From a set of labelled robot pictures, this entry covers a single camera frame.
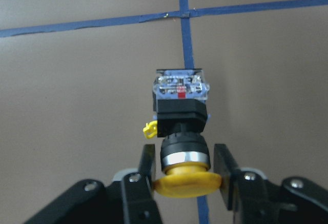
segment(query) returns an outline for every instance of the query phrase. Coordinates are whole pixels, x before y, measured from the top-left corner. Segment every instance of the blue tape line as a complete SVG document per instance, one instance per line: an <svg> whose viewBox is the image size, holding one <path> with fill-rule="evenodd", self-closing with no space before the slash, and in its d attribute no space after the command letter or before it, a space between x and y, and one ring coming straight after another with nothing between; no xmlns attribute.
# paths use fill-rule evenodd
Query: blue tape line
<svg viewBox="0 0 328 224"><path fill-rule="evenodd" d="M195 66L193 57L193 45L191 40L189 3L188 0L179 0L179 4L181 13L181 32L184 67L186 69L193 69L195 68Z"/></svg>
<svg viewBox="0 0 328 224"><path fill-rule="evenodd" d="M267 3L257 3L248 5L222 6L213 8L203 8L190 10L190 17L204 15L224 15L245 12L256 12L265 10L293 9L310 6L328 5L328 0L288 0Z"/></svg>
<svg viewBox="0 0 328 224"><path fill-rule="evenodd" d="M59 23L59 24L50 24L50 25L42 25L42 26L34 26L34 27L4 29L4 30L0 30L0 37L11 37L17 35L24 35L24 34L33 34L33 33L60 32L60 31L69 31L69 30L76 30L82 28L97 28L97 27L145 23L149 21L154 21L163 18L171 18L171 17L179 18L180 12L170 11L170 12L156 13L156 14L124 16L124 17L116 17L116 18L72 22L72 23Z"/></svg>
<svg viewBox="0 0 328 224"><path fill-rule="evenodd" d="M290 0L290 1L268 2L268 3L259 3L259 4L202 8L202 9L188 10L182 13L180 11L171 11L165 13L106 18L106 19L98 19L98 20L90 20L90 21L82 21L82 22L71 22L71 23L34 26L34 27L3 29L0 30L0 37L11 37L16 35L33 34L33 33L69 31L69 30L76 30L81 28L137 24L137 23L145 23L161 18L172 18L172 17L192 18L192 17L199 17L205 15L224 15L224 14L256 12L256 11L265 11L265 10L293 9L293 8L323 6L323 5L328 5L328 0Z"/></svg>
<svg viewBox="0 0 328 224"><path fill-rule="evenodd" d="M198 205L198 218L199 224L209 224L209 207L207 204L207 197L197 197L197 205Z"/></svg>

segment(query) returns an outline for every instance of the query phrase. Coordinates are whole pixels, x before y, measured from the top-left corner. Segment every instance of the gray floor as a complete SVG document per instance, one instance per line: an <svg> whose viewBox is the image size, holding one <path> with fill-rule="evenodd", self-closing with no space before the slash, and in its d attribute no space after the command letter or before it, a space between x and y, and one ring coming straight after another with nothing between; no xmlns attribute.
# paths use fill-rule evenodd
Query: gray floor
<svg viewBox="0 0 328 224"><path fill-rule="evenodd" d="M1 29L178 10L178 0L1 0ZM278 0L190 0L191 8ZM328 7L192 19L211 84L203 133L279 184L328 188ZM158 68L182 68L179 20L0 38L0 223L21 223L76 181L138 164ZM161 177L158 167L157 177ZM195 199L155 194L165 223ZM232 223L218 192L211 223Z"/></svg>

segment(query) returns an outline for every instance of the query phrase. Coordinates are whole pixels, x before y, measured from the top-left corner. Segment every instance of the red indicator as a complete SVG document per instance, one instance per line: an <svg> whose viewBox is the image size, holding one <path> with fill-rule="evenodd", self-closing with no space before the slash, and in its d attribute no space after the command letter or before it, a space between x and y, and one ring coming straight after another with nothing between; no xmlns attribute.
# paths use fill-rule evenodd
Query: red indicator
<svg viewBox="0 0 328 224"><path fill-rule="evenodd" d="M177 86L177 93L178 93L178 98L179 99L186 98L186 87Z"/></svg>

